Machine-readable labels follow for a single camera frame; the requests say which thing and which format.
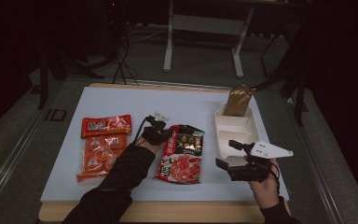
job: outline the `packaged food pouch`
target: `packaged food pouch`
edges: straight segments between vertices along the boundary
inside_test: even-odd
[[[233,87],[229,93],[224,116],[244,117],[255,89],[247,86]]]
[[[81,171],[76,175],[77,181],[107,175],[127,147],[127,138],[125,133],[86,138]]]
[[[83,118],[81,138],[89,136],[126,133],[131,134],[131,115],[121,115],[108,118]]]
[[[157,179],[175,184],[199,184],[204,131],[189,125],[173,125],[164,145]]]

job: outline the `dark background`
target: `dark background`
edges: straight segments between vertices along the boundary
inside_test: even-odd
[[[32,88],[28,74],[39,66],[38,28],[53,27],[52,31],[62,34],[71,26],[71,19],[66,18],[70,14],[60,13],[70,10],[68,2],[0,1],[0,117]],[[329,3],[330,7],[310,13],[304,20],[286,60],[296,66],[301,58],[300,64],[305,62],[310,69],[307,88],[313,91],[358,182],[358,1]],[[126,4],[130,23],[167,22],[168,1],[129,0]],[[68,23],[52,26],[51,18]],[[74,30],[72,47],[66,46],[75,56],[101,44],[84,46],[80,32]]]

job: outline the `black sleeve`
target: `black sleeve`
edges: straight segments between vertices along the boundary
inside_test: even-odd
[[[132,203],[131,190],[147,177],[155,158],[145,147],[128,145],[101,185],[83,195],[63,224],[118,223]]]
[[[291,217],[284,206],[283,197],[279,197],[279,203],[266,209],[260,209],[266,224],[300,224],[300,221]]]

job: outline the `red package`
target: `red package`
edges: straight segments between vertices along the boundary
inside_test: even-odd
[[[175,184],[199,184],[205,132],[189,125],[173,125],[164,145],[157,179]]]
[[[107,175],[114,167],[116,159],[127,147],[127,137],[125,133],[88,137],[83,153],[82,169],[76,175],[77,181]]]
[[[111,133],[131,134],[131,115],[82,120],[81,138]]]

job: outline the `gray carpet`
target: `gray carpet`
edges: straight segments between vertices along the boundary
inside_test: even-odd
[[[134,30],[156,32],[159,29],[141,28]],[[133,79],[136,78],[141,85],[163,82],[175,86],[191,84],[227,89],[241,84],[252,86],[266,80],[259,62],[260,53],[268,43],[263,37],[252,36],[245,40],[241,52],[243,79],[235,77],[231,60],[230,46],[236,43],[235,38],[177,33],[172,71],[165,73],[162,71],[165,35],[145,37],[145,34],[130,36],[130,49],[124,64],[129,69],[124,69],[124,76],[131,84],[135,84]],[[282,39],[271,47],[266,58],[269,71],[279,63],[286,48]],[[51,82],[50,98],[43,110],[37,110],[38,95],[27,93],[0,119],[0,168],[9,153],[19,148],[18,143],[23,143],[19,162],[12,165],[13,172],[0,189],[0,223],[36,223],[41,193],[83,88],[93,82],[111,82],[117,64],[101,69],[96,72],[105,79],[82,77],[68,68],[71,74],[64,82]],[[37,74],[35,71],[31,77],[35,78]],[[120,76],[117,83],[123,83]],[[255,99],[270,142],[295,152],[293,158],[279,159],[286,186],[291,192],[289,206],[293,216],[305,224],[357,224],[358,187],[311,92],[306,94],[305,104],[309,112],[303,113],[304,128],[300,128],[293,118],[293,105],[279,94],[281,85],[277,83],[257,92]],[[66,110],[68,114],[64,121],[44,120],[50,109]],[[33,120],[36,120],[34,129],[29,127]],[[21,138],[26,130],[29,130],[29,139]],[[320,187],[319,182],[327,189]]]

